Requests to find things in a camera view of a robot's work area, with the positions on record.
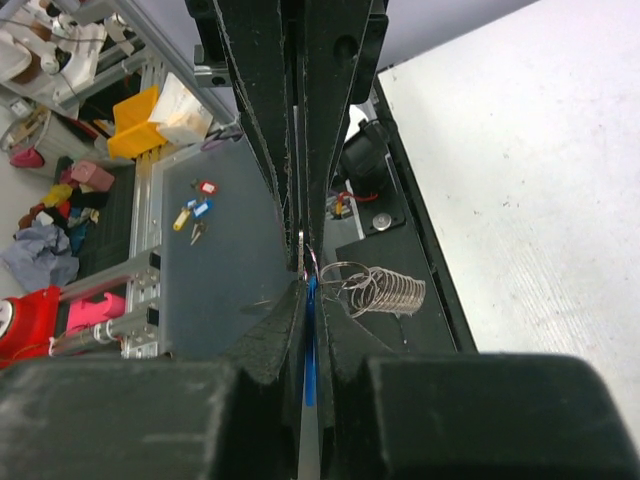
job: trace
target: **red key tag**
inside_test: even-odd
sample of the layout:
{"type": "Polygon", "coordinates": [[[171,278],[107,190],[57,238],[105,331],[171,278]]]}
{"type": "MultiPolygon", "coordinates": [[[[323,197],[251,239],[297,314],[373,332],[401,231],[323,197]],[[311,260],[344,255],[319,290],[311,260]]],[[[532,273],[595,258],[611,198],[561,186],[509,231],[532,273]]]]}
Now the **red key tag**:
{"type": "Polygon", "coordinates": [[[218,186],[211,182],[202,182],[200,184],[200,191],[206,195],[215,195],[218,193],[218,186]]]}

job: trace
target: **metal spring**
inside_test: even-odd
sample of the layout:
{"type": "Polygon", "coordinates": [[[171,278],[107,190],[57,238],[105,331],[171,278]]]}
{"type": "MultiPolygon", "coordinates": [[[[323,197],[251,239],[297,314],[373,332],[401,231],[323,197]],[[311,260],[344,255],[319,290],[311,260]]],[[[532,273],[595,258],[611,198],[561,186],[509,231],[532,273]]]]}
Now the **metal spring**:
{"type": "Polygon", "coordinates": [[[393,313],[396,316],[416,313],[426,295],[426,283],[381,267],[365,267],[355,262],[337,262],[322,269],[324,283],[340,283],[341,291],[349,291],[351,316],[365,312],[393,313]],[[325,274],[339,267],[356,267],[363,271],[346,280],[326,281],[325,274]]]}

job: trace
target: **black panel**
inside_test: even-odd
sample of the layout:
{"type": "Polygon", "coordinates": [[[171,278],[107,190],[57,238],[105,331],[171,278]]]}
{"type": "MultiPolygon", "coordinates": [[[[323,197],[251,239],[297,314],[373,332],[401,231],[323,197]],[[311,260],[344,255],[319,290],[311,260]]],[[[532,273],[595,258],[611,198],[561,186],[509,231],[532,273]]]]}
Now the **black panel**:
{"type": "MultiPolygon", "coordinates": [[[[338,260],[350,260],[370,267],[388,268],[417,280],[425,280],[427,294],[422,308],[413,316],[396,319],[390,313],[367,312],[358,318],[374,335],[394,350],[412,353],[448,353],[456,347],[449,331],[438,292],[412,225],[406,224],[337,250],[338,260]],[[402,328],[407,346],[402,345],[402,328]]],[[[344,275],[357,273],[345,269],[344,275]]]]}
{"type": "Polygon", "coordinates": [[[129,259],[135,167],[119,167],[109,173],[116,177],[107,206],[100,210],[97,225],[89,225],[87,238],[78,254],[78,280],[129,259]]]}
{"type": "Polygon", "coordinates": [[[447,262],[444,258],[438,237],[429,217],[429,212],[422,199],[420,188],[416,182],[407,152],[402,144],[402,139],[395,125],[389,104],[384,96],[380,81],[374,81],[373,102],[378,119],[382,123],[389,124],[387,129],[391,132],[389,152],[395,166],[398,182],[406,197],[406,207],[411,213],[415,229],[424,254],[431,270],[433,282],[438,291],[444,314],[447,318],[449,329],[453,336],[457,349],[461,352],[477,351],[475,341],[462,310],[460,298],[456,291],[453,279],[449,273],[447,262]]]}
{"type": "Polygon", "coordinates": [[[236,385],[224,363],[20,363],[3,377],[0,478],[210,478],[236,385]]]}
{"type": "MultiPolygon", "coordinates": [[[[352,420],[360,435],[348,435],[373,429],[388,472],[368,478],[638,478],[615,405],[582,361],[403,357],[371,360],[367,370],[375,420],[352,420]]],[[[368,464],[352,467],[353,474],[368,464]]]]}

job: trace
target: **red cable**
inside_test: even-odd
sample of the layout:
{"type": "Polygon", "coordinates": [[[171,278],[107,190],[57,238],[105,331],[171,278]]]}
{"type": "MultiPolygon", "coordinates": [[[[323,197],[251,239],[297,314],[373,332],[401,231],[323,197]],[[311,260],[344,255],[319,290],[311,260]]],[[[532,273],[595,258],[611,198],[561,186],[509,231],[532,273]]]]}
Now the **red cable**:
{"type": "Polygon", "coordinates": [[[338,201],[342,202],[344,197],[353,198],[356,202],[373,202],[376,198],[378,198],[378,194],[374,193],[373,195],[370,195],[368,197],[358,197],[351,192],[342,192],[340,195],[338,195],[338,201]]]}

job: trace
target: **pink object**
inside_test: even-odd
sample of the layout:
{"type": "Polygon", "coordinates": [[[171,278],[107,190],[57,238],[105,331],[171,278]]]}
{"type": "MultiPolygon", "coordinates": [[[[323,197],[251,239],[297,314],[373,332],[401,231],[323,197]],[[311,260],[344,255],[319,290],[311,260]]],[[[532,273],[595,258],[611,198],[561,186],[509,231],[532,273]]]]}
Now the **pink object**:
{"type": "Polygon", "coordinates": [[[88,300],[76,300],[71,303],[67,332],[92,327],[97,323],[124,315],[125,300],[111,293],[104,294],[104,301],[93,303],[88,300]]]}
{"type": "Polygon", "coordinates": [[[42,168],[44,166],[44,158],[35,148],[31,147],[12,154],[9,163],[16,168],[42,168]]]}
{"type": "Polygon", "coordinates": [[[91,187],[96,192],[108,192],[115,177],[95,163],[82,160],[76,163],[71,178],[91,187]]]}

